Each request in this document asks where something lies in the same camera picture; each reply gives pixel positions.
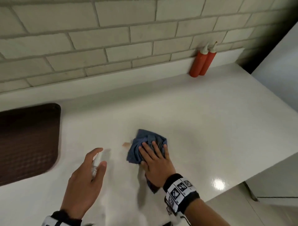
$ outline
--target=brown mat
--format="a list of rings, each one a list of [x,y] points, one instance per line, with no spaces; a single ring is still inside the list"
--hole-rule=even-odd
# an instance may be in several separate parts
[[[0,186],[48,171],[58,157],[58,104],[0,112]]]

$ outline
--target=tile backsplash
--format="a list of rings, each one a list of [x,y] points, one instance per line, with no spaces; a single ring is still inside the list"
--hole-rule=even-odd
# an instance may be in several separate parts
[[[281,40],[298,0],[0,0],[0,92]]]

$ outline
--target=blue cloth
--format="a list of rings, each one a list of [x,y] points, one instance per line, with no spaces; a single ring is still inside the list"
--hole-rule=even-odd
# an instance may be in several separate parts
[[[144,161],[144,158],[139,151],[139,146],[142,146],[142,143],[146,142],[149,147],[154,150],[152,141],[156,142],[160,152],[164,156],[164,144],[167,144],[167,139],[148,130],[139,129],[136,138],[133,140],[132,145],[128,151],[126,160],[130,163],[141,164],[141,161]],[[153,193],[156,193],[159,188],[152,184],[147,178],[146,180],[151,191]]]

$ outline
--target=white countertop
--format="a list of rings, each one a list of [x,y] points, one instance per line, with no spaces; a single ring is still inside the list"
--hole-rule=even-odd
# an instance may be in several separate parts
[[[143,172],[138,179],[139,167],[126,161],[122,144],[138,129],[168,139],[176,171],[204,201],[293,155],[298,147],[298,114],[236,64],[212,68],[196,79],[180,75],[59,104],[57,164],[45,174],[0,187],[1,226],[41,225],[60,208],[71,173],[95,147],[105,149],[108,169],[84,222],[166,223],[164,191],[153,195]]]

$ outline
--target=floor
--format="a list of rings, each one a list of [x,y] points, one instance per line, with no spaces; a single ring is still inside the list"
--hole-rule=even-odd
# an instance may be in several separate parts
[[[240,184],[208,201],[231,226],[298,225],[298,208],[265,205],[253,201]],[[179,226],[187,226],[185,221]]]

